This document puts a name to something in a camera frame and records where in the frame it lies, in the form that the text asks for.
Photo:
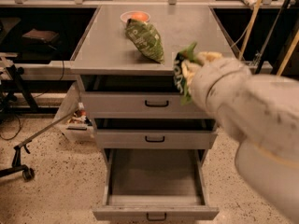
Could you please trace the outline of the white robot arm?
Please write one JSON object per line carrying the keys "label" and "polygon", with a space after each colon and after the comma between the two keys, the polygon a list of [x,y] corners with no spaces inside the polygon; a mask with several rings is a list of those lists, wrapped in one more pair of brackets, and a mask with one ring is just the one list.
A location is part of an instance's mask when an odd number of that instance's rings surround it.
{"label": "white robot arm", "polygon": [[299,82],[251,73],[215,52],[182,62],[193,102],[239,143],[235,168],[257,193],[299,223]]}

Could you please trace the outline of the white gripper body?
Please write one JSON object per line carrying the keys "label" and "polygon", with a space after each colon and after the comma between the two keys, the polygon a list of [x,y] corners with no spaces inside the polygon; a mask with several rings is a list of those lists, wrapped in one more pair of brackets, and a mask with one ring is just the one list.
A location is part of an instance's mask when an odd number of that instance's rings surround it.
{"label": "white gripper body", "polygon": [[219,58],[196,72],[190,83],[192,100],[209,116],[233,97],[233,89],[251,77],[249,68],[237,59]]}

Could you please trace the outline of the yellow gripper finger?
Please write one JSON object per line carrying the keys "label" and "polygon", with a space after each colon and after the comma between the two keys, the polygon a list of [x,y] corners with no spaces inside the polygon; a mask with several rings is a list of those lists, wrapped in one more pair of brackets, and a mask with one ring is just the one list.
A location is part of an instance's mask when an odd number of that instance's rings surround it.
{"label": "yellow gripper finger", "polygon": [[201,51],[197,54],[197,59],[201,65],[213,62],[222,57],[222,54],[216,51]]}
{"label": "yellow gripper finger", "polygon": [[196,72],[201,68],[197,63],[191,63],[190,61],[183,61],[181,64],[182,74],[185,77],[187,85],[190,86]]}

